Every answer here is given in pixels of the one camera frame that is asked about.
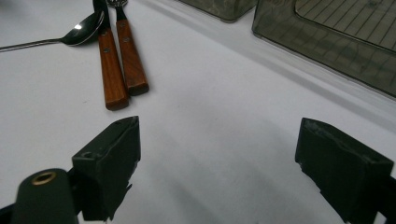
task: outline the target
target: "brown wooden handle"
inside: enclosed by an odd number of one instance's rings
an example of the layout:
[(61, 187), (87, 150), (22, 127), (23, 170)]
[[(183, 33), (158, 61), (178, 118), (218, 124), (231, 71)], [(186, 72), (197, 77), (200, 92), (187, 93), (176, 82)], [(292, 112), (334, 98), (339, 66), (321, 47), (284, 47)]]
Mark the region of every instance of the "brown wooden handle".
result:
[(125, 83), (130, 95), (139, 95), (149, 91), (139, 53), (134, 44), (134, 37), (128, 20), (117, 21), (117, 33), (119, 36), (122, 65), (124, 69)]
[(98, 40), (106, 108), (108, 110), (122, 109), (128, 106), (129, 96), (122, 77), (119, 56), (111, 28), (101, 30)]

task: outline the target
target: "fork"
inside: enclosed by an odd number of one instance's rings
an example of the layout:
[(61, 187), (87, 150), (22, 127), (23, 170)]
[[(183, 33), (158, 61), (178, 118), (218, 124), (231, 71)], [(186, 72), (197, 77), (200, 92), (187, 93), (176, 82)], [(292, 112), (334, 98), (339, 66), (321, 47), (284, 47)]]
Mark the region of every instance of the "fork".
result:
[(123, 6), (128, 0), (107, 0), (107, 3), (117, 11), (117, 33), (119, 37), (122, 66), (128, 93), (132, 96), (149, 91), (149, 84), (139, 57), (134, 37)]

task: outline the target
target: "metal spoon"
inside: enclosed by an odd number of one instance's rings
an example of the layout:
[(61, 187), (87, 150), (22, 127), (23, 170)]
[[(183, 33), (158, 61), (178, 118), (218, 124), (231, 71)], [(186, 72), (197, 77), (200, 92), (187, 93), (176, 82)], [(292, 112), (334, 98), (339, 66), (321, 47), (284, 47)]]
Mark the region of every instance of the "metal spoon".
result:
[(0, 52), (14, 49), (24, 49), (39, 45), (64, 43), (68, 46), (75, 46), (82, 44), (88, 40), (102, 24), (105, 13), (103, 11), (96, 11), (87, 17), (85, 20), (77, 24), (67, 35), (58, 39), (47, 39), (26, 44), (19, 44), (0, 48)]

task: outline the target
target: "table surface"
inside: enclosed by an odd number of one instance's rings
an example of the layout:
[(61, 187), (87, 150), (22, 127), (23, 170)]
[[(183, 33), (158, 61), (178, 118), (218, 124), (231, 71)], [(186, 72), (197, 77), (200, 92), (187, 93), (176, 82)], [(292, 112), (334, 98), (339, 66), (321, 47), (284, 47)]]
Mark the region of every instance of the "table surface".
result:
[[(1, 207), (131, 116), (142, 161), (112, 223), (343, 223), (294, 161), (302, 118), (396, 161), (396, 102), (255, 37), (254, 11), (228, 24), (174, 0), (124, 10), (150, 91), (122, 110), (105, 108), (97, 41), (0, 53)], [(61, 37), (91, 13), (90, 1), (1, 1), (0, 46)]]

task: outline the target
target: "plastic tray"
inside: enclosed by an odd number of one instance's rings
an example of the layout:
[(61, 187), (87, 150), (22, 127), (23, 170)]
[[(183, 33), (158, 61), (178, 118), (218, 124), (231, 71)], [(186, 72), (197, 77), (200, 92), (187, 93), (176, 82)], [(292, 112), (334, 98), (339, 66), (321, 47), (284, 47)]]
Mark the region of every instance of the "plastic tray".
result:
[(396, 0), (260, 0), (252, 30), (396, 97)]
[(179, 0), (224, 22), (234, 22), (256, 6), (257, 0)]

